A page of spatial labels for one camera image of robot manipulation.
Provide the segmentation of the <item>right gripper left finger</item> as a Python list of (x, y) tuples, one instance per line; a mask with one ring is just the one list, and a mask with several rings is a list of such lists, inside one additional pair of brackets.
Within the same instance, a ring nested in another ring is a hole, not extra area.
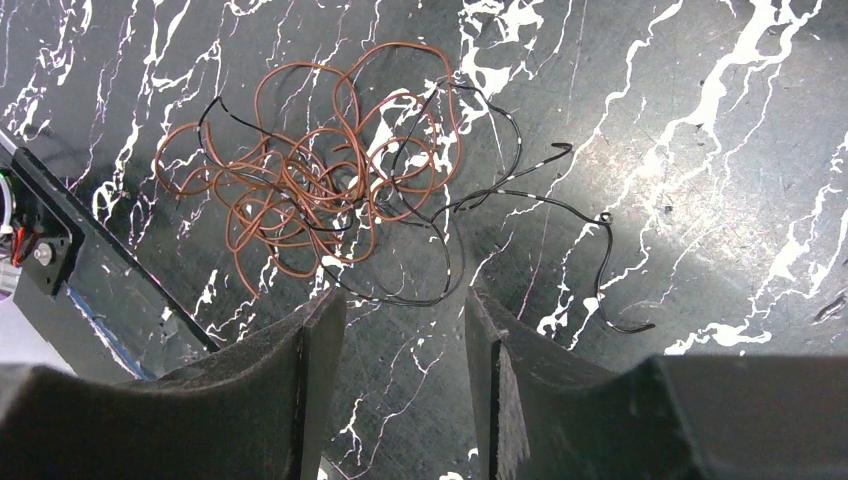
[(1, 368), (5, 479), (314, 479), (345, 330), (330, 289), (154, 381)]

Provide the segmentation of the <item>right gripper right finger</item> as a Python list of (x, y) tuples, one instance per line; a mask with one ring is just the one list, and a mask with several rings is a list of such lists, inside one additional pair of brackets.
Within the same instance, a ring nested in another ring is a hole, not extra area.
[(486, 479), (843, 479), (843, 356), (651, 356), (614, 373), (465, 301)]

